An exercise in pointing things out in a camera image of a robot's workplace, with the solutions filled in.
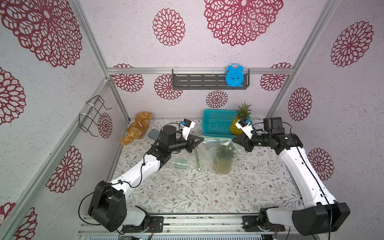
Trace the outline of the clear zip-top bag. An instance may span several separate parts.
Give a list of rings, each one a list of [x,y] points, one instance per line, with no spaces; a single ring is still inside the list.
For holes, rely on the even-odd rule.
[[[230,138],[203,136],[204,141],[197,147],[198,169],[219,175],[229,174],[241,146]]]
[[[201,165],[198,157],[198,151],[194,149],[191,153],[182,150],[179,153],[172,153],[170,160],[164,165],[164,168],[200,171]]]

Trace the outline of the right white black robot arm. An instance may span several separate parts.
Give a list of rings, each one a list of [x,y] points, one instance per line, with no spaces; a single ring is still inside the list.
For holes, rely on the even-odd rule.
[[[264,231],[281,225],[295,228],[303,236],[331,234],[350,215],[350,208],[330,193],[311,165],[301,140],[293,133],[287,134],[283,125],[280,117],[266,118],[263,120],[264,132],[259,135],[247,118],[235,124],[243,134],[233,138],[233,143],[242,146],[246,152],[251,152],[254,147],[274,150],[285,163],[304,206],[300,210],[262,208],[254,223]]]

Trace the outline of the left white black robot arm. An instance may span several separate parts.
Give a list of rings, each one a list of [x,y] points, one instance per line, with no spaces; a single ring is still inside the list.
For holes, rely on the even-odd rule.
[[[91,197],[88,215],[109,232],[144,232],[151,227],[150,213],[141,207],[128,207],[131,193],[153,173],[160,170],[182,150],[192,153],[204,138],[191,134],[195,122],[181,121],[177,127],[168,124],[161,128],[158,138],[142,159],[129,171],[110,181],[100,181]]]

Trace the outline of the brownish pineapple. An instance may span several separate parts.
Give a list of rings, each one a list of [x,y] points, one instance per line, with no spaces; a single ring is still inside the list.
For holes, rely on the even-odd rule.
[[[224,175],[231,170],[236,155],[235,151],[236,148],[232,143],[217,147],[214,157],[214,170],[216,173]]]

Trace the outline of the yellow pineapple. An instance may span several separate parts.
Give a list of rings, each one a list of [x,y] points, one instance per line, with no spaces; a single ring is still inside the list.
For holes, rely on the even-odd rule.
[[[247,118],[250,115],[250,113],[251,113],[250,106],[251,106],[250,104],[247,104],[246,102],[244,102],[236,110],[237,115],[233,119],[231,126],[230,126],[230,131],[233,135],[239,136],[243,133],[243,131],[241,129],[238,129],[236,127],[236,123],[238,123],[240,119]]]

